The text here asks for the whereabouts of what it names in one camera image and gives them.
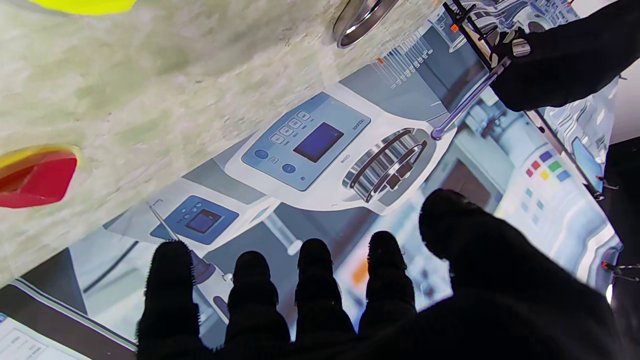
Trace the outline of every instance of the gloved hand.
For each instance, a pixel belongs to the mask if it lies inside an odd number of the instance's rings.
[[[154,253],[138,323],[138,359],[205,359],[199,308],[193,302],[193,264],[181,241],[160,244]]]

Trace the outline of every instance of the blue screen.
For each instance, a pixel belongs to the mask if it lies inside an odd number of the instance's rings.
[[[344,133],[323,122],[306,139],[302,140],[293,151],[317,163],[342,138],[342,135]]]
[[[200,234],[206,233],[218,220],[220,220],[221,216],[215,213],[212,213],[209,210],[203,209],[201,210],[191,221],[187,224],[187,227],[191,230],[197,231]]]

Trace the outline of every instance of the metal ring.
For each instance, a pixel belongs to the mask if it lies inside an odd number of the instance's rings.
[[[380,23],[398,0],[350,0],[333,26],[338,48],[352,46]]]

